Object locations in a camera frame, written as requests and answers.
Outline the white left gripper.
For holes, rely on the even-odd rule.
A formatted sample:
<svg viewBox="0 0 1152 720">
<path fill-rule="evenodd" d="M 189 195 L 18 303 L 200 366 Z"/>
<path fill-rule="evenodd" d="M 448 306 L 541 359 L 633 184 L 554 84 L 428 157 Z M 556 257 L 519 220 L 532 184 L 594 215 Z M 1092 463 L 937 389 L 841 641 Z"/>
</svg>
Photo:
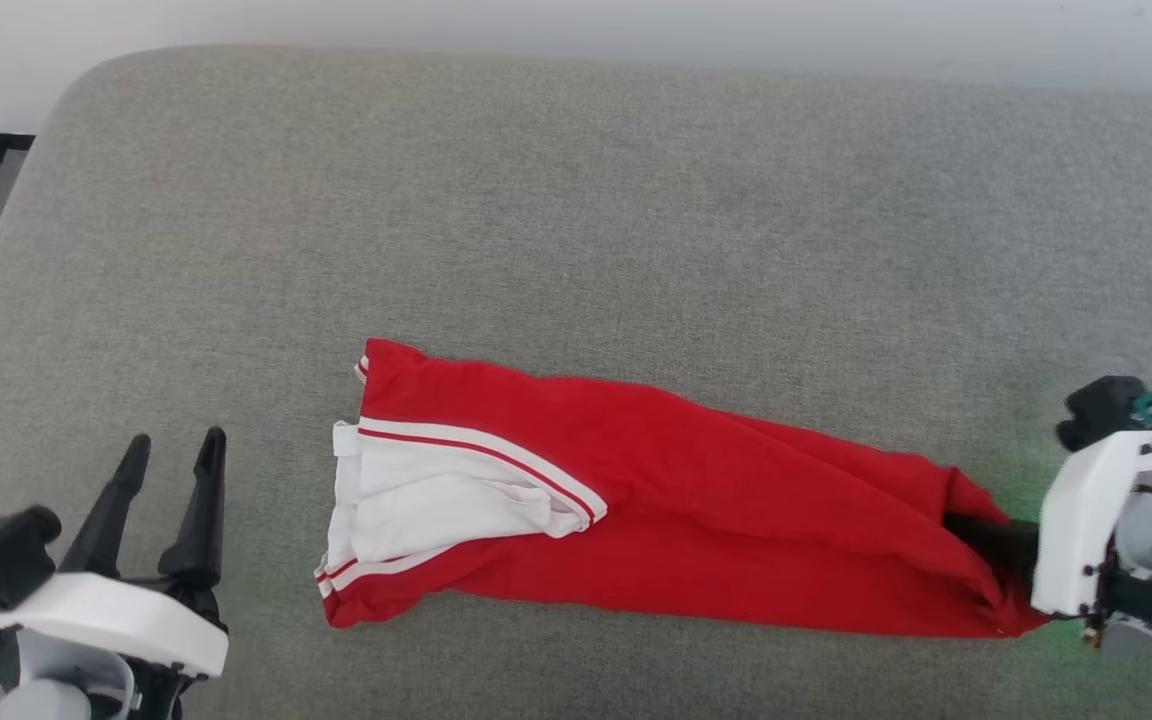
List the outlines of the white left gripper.
<svg viewBox="0 0 1152 720">
<path fill-rule="evenodd" d="M 179 720 L 180 696 L 223 673 L 230 641 L 215 588 L 227 433 L 207 429 L 177 538 L 157 562 L 169 596 L 118 582 L 126 521 L 151 448 L 150 435 L 132 437 L 60 574 L 0 611 L 0 632 L 15 646 L 8 664 L 15 684 L 0 702 L 0 720 Z"/>
</svg>

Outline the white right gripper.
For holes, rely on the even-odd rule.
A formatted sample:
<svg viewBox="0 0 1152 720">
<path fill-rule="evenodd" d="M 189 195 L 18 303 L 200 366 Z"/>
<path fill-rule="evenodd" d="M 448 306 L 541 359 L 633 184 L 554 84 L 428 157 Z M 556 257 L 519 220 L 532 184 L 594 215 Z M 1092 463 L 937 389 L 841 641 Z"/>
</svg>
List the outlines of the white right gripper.
<svg viewBox="0 0 1152 720">
<path fill-rule="evenodd" d="M 1120 430 L 1064 461 L 1039 524 L 947 511 L 943 526 L 986 561 L 998 583 L 1030 593 L 1034 611 L 1078 617 L 1097 607 L 1108 543 L 1138 475 L 1151 471 L 1152 430 Z"/>
</svg>

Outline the red and white basketball jersey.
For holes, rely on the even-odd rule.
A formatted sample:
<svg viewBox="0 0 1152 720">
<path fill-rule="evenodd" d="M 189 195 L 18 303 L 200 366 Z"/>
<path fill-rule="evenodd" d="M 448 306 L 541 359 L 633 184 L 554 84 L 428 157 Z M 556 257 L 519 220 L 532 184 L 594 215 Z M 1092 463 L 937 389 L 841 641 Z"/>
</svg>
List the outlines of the red and white basketball jersey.
<svg viewBox="0 0 1152 720">
<path fill-rule="evenodd" d="M 1018 574 L 952 533 L 950 520 L 1006 520 L 955 468 L 379 338 L 355 370 L 314 571 L 338 628 L 442 591 L 828 632 L 1046 624 Z"/>
</svg>

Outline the grey fabric sofa cushion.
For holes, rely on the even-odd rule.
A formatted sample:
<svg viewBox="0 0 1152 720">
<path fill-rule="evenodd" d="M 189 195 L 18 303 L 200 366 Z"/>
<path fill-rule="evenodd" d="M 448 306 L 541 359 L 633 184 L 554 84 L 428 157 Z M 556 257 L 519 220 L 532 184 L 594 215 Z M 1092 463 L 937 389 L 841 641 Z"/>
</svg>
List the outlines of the grey fabric sofa cushion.
<svg viewBox="0 0 1152 720">
<path fill-rule="evenodd" d="M 1033 516 L 1062 397 L 1152 382 L 1152 94 L 184 47 L 61 96 L 0 218 L 0 511 L 120 564 L 229 439 L 221 679 L 188 720 L 1152 720 L 1152 650 L 438 594 L 338 632 L 312 573 L 366 338 L 644 382 L 961 468 Z"/>
</svg>

